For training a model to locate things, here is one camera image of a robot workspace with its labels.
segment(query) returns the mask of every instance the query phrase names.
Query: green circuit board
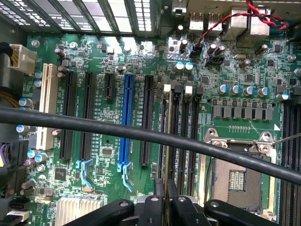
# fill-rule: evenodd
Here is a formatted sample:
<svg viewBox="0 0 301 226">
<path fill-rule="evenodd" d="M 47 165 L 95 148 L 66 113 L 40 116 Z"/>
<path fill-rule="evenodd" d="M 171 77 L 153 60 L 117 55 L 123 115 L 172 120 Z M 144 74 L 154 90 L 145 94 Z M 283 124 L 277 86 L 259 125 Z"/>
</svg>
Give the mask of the green circuit board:
<svg viewBox="0 0 301 226">
<path fill-rule="evenodd" d="M 132 126 L 141 127 L 143 115 L 143 94 L 144 94 L 144 77 L 145 75 L 154 76 L 154 100 L 151 129 L 161 131 L 162 126 L 162 103 L 167 101 L 165 118 L 168 121 L 169 97 L 164 93 L 164 84 L 171 81 L 178 82 L 182 87 L 184 84 L 193 86 L 193 93 L 197 87 L 203 88 L 203 95 L 198 108 L 198 123 L 191 124 L 192 111 L 189 107 L 188 120 L 188 137 L 192 127 L 197 127 L 198 140 L 203 141 L 210 128 L 216 129 L 219 137 L 232 139 L 249 139 L 258 140 L 261 133 L 268 131 L 272 134 L 274 140 L 282 137 L 282 103 L 276 99 L 279 90 L 289 92 L 294 85 L 300 85 L 298 79 L 294 75 L 294 70 L 300 63 L 301 51 L 294 43 L 288 43 L 285 38 L 269 38 L 259 43 L 268 45 L 268 51 L 256 56 L 254 50 L 256 48 L 237 48 L 234 42 L 206 39 L 204 42 L 203 53 L 200 59 L 191 59 L 189 49 L 195 39 L 187 37 L 189 44 L 184 52 L 179 51 L 181 41 L 178 37 L 171 35 L 166 40 L 150 39 L 142 40 L 130 37 L 98 37 L 98 36 L 79 36 L 79 35 L 41 35 L 30 36 L 28 39 L 28 48 L 37 53 L 36 70 L 42 71 L 43 64 L 57 65 L 57 55 L 54 49 L 63 46 L 63 50 L 67 58 L 71 62 L 75 62 L 71 70 L 77 73 L 77 91 L 76 91 L 76 113 L 77 117 L 82 117 L 84 104 L 84 86 L 85 73 L 91 72 L 96 75 L 96 93 L 95 93 L 95 110 L 94 120 L 105 121 L 111 123 L 121 123 L 124 74 L 135 75 L 135 90 L 132 110 Z M 32 40 L 38 40 L 40 46 L 34 48 L 31 46 Z M 71 42 L 76 42 L 78 48 L 72 50 L 69 47 Z M 221 66 L 205 66 L 207 57 L 207 49 L 210 44 L 215 42 L 217 46 L 224 45 L 226 50 L 222 54 L 224 62 Z M 103 52 L 101 46 L 106 44 L 114 48 L 114 53 L 108 54 Z M 130 46 L 131 52 L 124 52 L 124 47 Z M 236 60 L 236 54 L 245 54 L 247 58 L 253 61 L 253 66 L 240 68 L 240 60 Z M 297 59 L 289 62 L 287 56 L 295 54 Z M 175 70 L 177 62 L 192 62 L 193 69 L 191 72 Z M 124 73 L 116 71 L 117 66 L 126 67 Z M 103 97 L 105 73 L 113 73 L 116 78 L 115 98 L 108 101 Z M 26 76 L 24 80 L 23 97 L 31 98 L 34 89 L 33 77 Z M 226 84 L 227 87 L 239 85 L 240 89 L 252 86 L 254 90 L 262 87 L 269 89 L 266 97 L 260 97 L 256 93 L 250 96 L 244 96 L 241 92 L 235 96 L 226 92 L 221 95 L 218 88 Z M 62 114 L 64 103 L 64 79 L 59 81 L 59 89 L 57 93 L 56 113 Z M 182 109 L 182 101 L 180 101 L 180 110 Z M 233 119 L 224 118 L 222 115 L 214 114 L 216 106 L 224 107 L 240 107 L 252 109 L 269 109 L 272 111 L 270 120 L 264 119 Z M 180 135 L 181 113 L 179 113 L 178 131 Z M 137 198 L 142 195 L 153 193 L 153 174 L 152 165 L 159 165 L 159 144 L 151 144 L 150 161 L 147 167 L 139 165 L 140 159 L 140 141 L 130 141 L 129 160 L 132 163 L 129 170 L 128 183 L 132 186 L 133 192 L 130 192 L 123 185 L 121 173 L 117 172 L 117 162 L 119 153 L 120 138 L 110 137 L 106 135 L 93 135 L 91 159 L 93 164 L 88 168 L 87 180 L 94 188 L 93 192 L 85 193 L 82 191 L 82 181 L 79 177 L 80 169 L 78 169 L 77 161 L 79 159 L 80 132 L 73 134 L 72 156 L 69 161 L 59 158 L 60 138 L 55 137 L 54 148 L 46 150 L 48 159 L 44 163 L 45 171 L 38 172 L 36 166 L 28 168 L 28 179 L 36 180 L 35 192 L 30 196 L 31 204 L 31 224 L 35 226 L 54 225 L 55 223 L 55 203 L 62 197 L 66 198 L 87 198 L 93 200 L 101 200 L 103 204 L 110 203 L 117 199 L 129 199 L 136 202 Z M 102 156 L 101 150 L 104 147 L 112 148 L 112 156 L 110 158 Z M 276 147 L 277 160 L 281 163 L 281 148 Z M 209 158 L 200 155 L 196 156 L 195 177 L 193 181 L 193 196 L 199 203 L 203 203 L 205 188 L 205 172 L 208 170 Z M 57 180 L 56 169 L 66 169 L 63 179 Z M 187 170 L 184 177 L 184 194 L 187 193 Z M 280 181 L 276 179 L 273 197 L 273 207 L 269 207 L 270 199 L 270 178 L 266 175 L 261 177 L 261 203 L 264 209 L 270 209 L 273 212 L 272 220 L 277 222 L 278 204 L 279 204 L 279 188 Z M 44 190 L 51 188 L 54 190 L 53 199 L 45 202 Z"/>
</svg>

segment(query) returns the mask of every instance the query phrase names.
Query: blue pcie slot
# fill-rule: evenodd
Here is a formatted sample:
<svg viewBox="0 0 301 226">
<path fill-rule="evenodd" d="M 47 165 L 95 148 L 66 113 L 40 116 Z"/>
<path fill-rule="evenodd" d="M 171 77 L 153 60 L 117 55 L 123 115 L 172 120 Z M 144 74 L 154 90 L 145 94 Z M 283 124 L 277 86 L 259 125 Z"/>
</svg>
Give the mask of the blue pcie slot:
<svg viewBox="0 0 301 226">
<path fill-rule="evenodd" d="M 134 84 L 135 84 L 134 75 L 125 74 L 122 119 L 121 119 L 121 124 L 125 126 L 131 126 L 131 122 L 132 122 Z M 129 149 L 130 149 L 130 139 L 121 138 L 120 146 L 119 146 L 119 159 L 118 159 L 117 172 L 123 172 L 122 178 L 123 178 L 124 185 L 131 191 L 130 186 L 125 183 L 125 180 L 127 180 L 127 169 L 130 167 L 130 162 L 128 161 Z"/>
</svg>

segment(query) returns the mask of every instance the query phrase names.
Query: silver heatsink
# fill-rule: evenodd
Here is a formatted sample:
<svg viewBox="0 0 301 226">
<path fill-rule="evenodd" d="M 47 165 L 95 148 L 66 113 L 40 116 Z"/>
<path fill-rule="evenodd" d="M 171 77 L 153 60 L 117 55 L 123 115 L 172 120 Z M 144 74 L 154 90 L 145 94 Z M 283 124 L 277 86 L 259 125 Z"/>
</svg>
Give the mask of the silver heatsink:
<svg viewBox="0 0 301 226">
<path fill-rule="evenodd" d="M 55 226 L 65 225 L 103 206 L 103 201 L 61 198 L 56 203 Z"/>
</svg>

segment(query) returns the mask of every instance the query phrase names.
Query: white pci slot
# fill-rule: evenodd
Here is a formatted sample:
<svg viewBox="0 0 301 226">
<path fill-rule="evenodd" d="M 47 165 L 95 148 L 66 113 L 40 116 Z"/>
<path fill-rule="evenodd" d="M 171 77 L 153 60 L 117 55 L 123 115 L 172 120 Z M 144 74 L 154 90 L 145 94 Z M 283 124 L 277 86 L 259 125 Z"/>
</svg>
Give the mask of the white pci slot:
<svg viewBox="0 0 301 226">
<path fill-rule="evenodd" d="M 59 79 L 57 69 L 53 64 L 43 65 L 40 112 L 56 113 L 57 91 Z M 38 127 L 37 149 L 48 150 L 53 148 L 54 137 L 52 128 Z"/>
</svg>

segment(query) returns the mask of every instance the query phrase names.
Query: red and black wire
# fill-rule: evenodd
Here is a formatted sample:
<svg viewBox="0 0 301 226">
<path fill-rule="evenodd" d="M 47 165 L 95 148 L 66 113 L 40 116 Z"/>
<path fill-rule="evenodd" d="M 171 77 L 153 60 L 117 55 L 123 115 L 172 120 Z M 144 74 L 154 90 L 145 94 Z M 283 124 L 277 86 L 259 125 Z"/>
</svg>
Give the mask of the red and black wire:
<svg viewBox="0 0 301 226">
<path fill-rule="evenodd" d="M 220 23 L 224 23 L 226 22 L 228 19 L 230 19 L 231 17 L 234 16 L 249 16 L 249 17 L 258 17 L 260 19 L 261 22 L 267 24 L 268 26 L 273 26 L 278 30 L 285 30 L 289 24 L 288 22 L 286 22 L 282 17 L 280 16 L 273 16 L 273 15 L 267 15 L 264 13 L 260 13 L 259 10 L 253 5 L 253 1 L 252 0 L 246 0 L 246 3 L 248 5 L 248 7 L 252 10 L 252 13 L 235 13 L 233 15 L 228 15 L 225 16 L 222 20 L 220 20 L 219 22 L 215 23 L 207 32 L 205 32 L 202 37 L 199 39 L 198 44 L 200 44 L 200 42 L 205 38 L 205 36 L 210 33 L 217 25 L 219 25 Z M 268 19 L 273 19 L 276 21 L 280 21 L 281 25 L 277 25 L 275 22 L 270 21 Z"/>
</svg>

